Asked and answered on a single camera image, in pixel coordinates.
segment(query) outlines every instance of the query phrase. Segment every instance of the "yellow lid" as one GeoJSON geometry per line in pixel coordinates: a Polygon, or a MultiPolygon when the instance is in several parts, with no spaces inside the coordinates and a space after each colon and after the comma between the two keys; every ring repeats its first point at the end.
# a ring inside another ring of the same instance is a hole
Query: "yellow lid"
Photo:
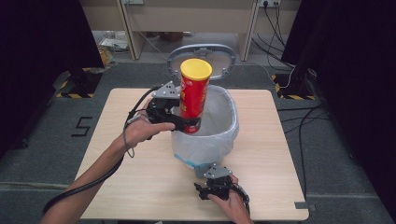
{"type": "Polygon", "coordinates": [[[208,79],[212,74],[212,66],[201,59],[188,59],[180,65],[183,76],[194,80],[201,81],[208,79]]]}

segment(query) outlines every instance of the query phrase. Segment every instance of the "pringles can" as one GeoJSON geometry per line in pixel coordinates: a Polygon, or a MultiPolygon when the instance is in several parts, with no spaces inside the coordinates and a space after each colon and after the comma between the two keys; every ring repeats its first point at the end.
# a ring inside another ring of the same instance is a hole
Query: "pringles can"
{"type": "MultiPolygon", "coordinates": [[[[180,71],[180,116],[184,119],[201,118],[212,66],[201,59],[188,59],[181,64],[180,71]]],[[[201,122],[188,126],[184,133],[196,133],[200,127],[201,122]]]]}

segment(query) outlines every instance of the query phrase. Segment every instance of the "yellow and black tape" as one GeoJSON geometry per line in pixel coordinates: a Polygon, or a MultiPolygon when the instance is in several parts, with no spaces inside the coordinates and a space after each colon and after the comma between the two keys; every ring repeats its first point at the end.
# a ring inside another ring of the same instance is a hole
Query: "yellow and black tape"
{"type": "Polygon", "coordinates": [[[271,76],[274,81],[276,94],[279,98],[282,99],[291,99],[291,100],[315,100],[315,96],[309,91],[300,91],[300,92],[290,92],[285,91],[285,89],[280,88],[279,81],[277,80],[276,75],[271,76]]]}
{"type": "Polygon", "coordinates": [[[76,88],[77,85],[73,82],[73,80],[70,80],[70,78],[70,76],[67,77],[56,97],[72,99],[93,97],[94,92],[90,92],[89,90],[85,90],[84,88],[76,88]]]}

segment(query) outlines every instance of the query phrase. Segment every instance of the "black curtain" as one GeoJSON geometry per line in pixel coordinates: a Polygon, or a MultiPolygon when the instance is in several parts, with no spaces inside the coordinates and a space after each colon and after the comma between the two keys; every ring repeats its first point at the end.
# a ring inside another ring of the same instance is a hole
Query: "black curtain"
{"type": "Polygon", "coordinates": [[[309,67],[316,69],[342,135],[396,221],[396,1],[333,1],[336,7],[325,15],[333,26],[320,46],[306,40],[317,35],[312,27],[322,3],[302,1],[283,59],[299,60],[305,49],[320,49],[312,52],[309,67]]]}
{"type": "Polygon", "coordinates": [[[78,0],[1,1],[0,43],[2,156],[26,135],[62,72],[103,64],[78,0]]]}

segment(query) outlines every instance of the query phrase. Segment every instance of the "trash can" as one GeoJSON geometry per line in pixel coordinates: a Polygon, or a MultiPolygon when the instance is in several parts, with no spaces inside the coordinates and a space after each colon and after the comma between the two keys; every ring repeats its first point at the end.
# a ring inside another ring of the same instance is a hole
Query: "trash can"
{"type": "MultiPolygon", "coordinates": [[[[187,59],[199,58],[211,64],[210,80],[230,74],[235,62],[232,49],[223,45],[191,45],[171,52],[168,71],[171,77],[180,80],[179,67],[187,59]]],[[[179,115],[179,107],[172,109],[179,115]]],[[[197,133],[172,132],[172,149],[175,157],[188,167],[196,169],[219,163],[233,150],[233,141],[239,132],[236,105],[227,90],[220,86],[207,86],[201,128],[197,133]]]]}

